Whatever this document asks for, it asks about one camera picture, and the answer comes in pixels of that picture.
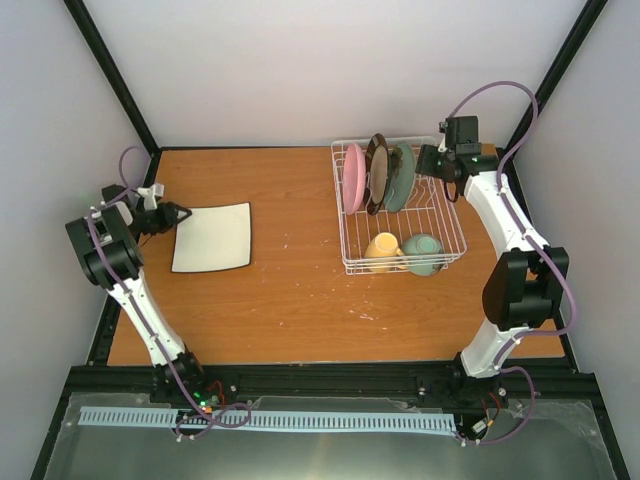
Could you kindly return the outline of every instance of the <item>cup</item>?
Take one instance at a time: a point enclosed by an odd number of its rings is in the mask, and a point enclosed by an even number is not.
[[[402,244],[402,250],[408,256],[415,255],[442,255],[444,254],[444,247],[440,240],[426,233],[414,235]],[[427,277],[439,272],[444,265],[444,259],[440,262],[435,260],[434,263],[427,263],[426,265],[412,265],[409,260],[409,271],[416,275]]]
[[[398,245],[398,239],[393,233],[383,232],[379,233],[371,240],[371,243],[367,247],[364,253],[364,258],[378,258],[380,260],[372,263],[375,266],[367,266],[373,273],[386,273],[391,267],[398,267],[405,270],[406,265],[402,265],[397,259],[393,257],[404,256],[402,250]]]

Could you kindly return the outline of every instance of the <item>wire rack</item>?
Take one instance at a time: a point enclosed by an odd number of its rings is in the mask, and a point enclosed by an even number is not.
[[[392,150],[398,143],[409,143],[416,154],[424,144],[438,145],[434,137],[387,138],[387,146]],[[433,265],[435,269],[447,268],[448,264],[460,258],[467,251],[467,244],[458,221],[455,208],[445,197],[442,182],[432,177],[416,176],[413,189],[405,208],[397,213],[386,207],[377,215],[369,215],[364,203],[353,215],[344,212],[342,203],[342,174],[344,157],[350,144],[356,143],[366,151],[369,139],[338,140],[331,144],[333,157],[333,178],[336,187],[338,221],[340,222],[340,243],[342,262],[348,275],[374,273],[371,268],[388,268],[388,273],[407,272],[407,267]],[[364,253],[371,240],[382,232],[393,233],[400,245],[414,235],[426,233],[440,240],[441,253],[429,255],[409,255],[393,259],[365,259]]]

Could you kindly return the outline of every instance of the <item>green plate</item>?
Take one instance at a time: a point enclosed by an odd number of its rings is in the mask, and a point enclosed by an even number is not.
[[[390,212],[402,210],[411,195],[416,178],[416,156],[413,148],[408,143],[399,143],[396,148],[402,152],[402,159],[390,172],[391,184],[384,197],[384,204]]]

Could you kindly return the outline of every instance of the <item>white wall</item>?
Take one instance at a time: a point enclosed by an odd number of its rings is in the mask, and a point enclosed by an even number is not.
[[[20,480],[104,301],[64,224],[138,140],[62,1],[0,4],[0,65],[0,476]]]
[[[564,246],[580,308],[571,335],[595,371],[632,478],[640,478],[640,3],[609,2],[518,154],[533,220]]]
[[[161,146],[433,133],[476,87],[535,89],[584,0],[88,0]],[[474,102],[505,144],[527,105]]]

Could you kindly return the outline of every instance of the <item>table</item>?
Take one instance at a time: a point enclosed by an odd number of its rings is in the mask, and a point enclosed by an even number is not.
[[[142,248],[158,305],[203,364],[451,359],[484,318],[481,294],[496,257],[464,201],[456,210],[467,253],[448,269],[352,276],[341,261],[328,147],[168,150],[157,181],[165,200],[188,207],[251,202],[248,267],[171,273],[175,231]],[[514,351],[562,355],[556,337],[529,338]],[[149,364],[124,312],[108,363]]]

